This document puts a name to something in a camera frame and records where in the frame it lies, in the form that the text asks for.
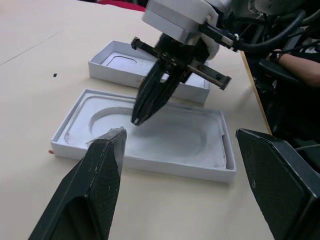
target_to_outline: oval recess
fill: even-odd
[[[194,158],[206,147],[206,133],[194,124],[181,121],[178,114],[156,114],[139,127],[130,122],[131,114],[132,109],[125,107],[98,111],[89,122],[92,136],[97,138],[110,129],[124,127],[127,131],[126,155],[148,159],[160,157],[168,161],[172,161],[172,157]]]

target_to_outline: robotic arm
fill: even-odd
[[[219,45],[233,51],[270,48],[291,33],[304,19],[305,11],[291,13],[304,0],[149,0],[143,21],[161,31],[155,47],[137,37],[131,46],[152,56],[155,64],[143,80],[132,112],[137,126],[162,108],[179,83],[195,73],[222,90],[231,78],[205,65]],[[255,21],[257,16],[291,13],[292,23],[274,38],[258,44],[244,43],[232,31],[235,18]]]

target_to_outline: beige tabletop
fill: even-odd
[[[141,17],[141,12],[76,0],[0,0],[1,240],[29,237],[77,163],[48,150],[81,92],[136,94],[134,88],[90,78],[88,60],[111,40],[129,43],[137,36],[154,45],[161,33]],[[273,239],[235,138],[237,128],[268,132],[254,88],[240,53],[220,48],[210,64],[232,77],[225,91],[211,88],[205,107],[224,111],[238,168],[234,182],[124,167],[109,239]]]

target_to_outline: white cardboard box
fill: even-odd
[[[237,171],[221,111],[168,103],[141,126],[130,122],[135,98],[85,90],[51,140],[57,157],[80,160],[88,143],[124,127],[124,165],[132,169],[229,183]]]
[[[152,68],[155,60],[131,45],[111,41],[89,61],[90,77],[125,86],[138,88]],[[210,84],[192,73],[188,81],[180,83],[173,97],[204,104],[210,91]]]

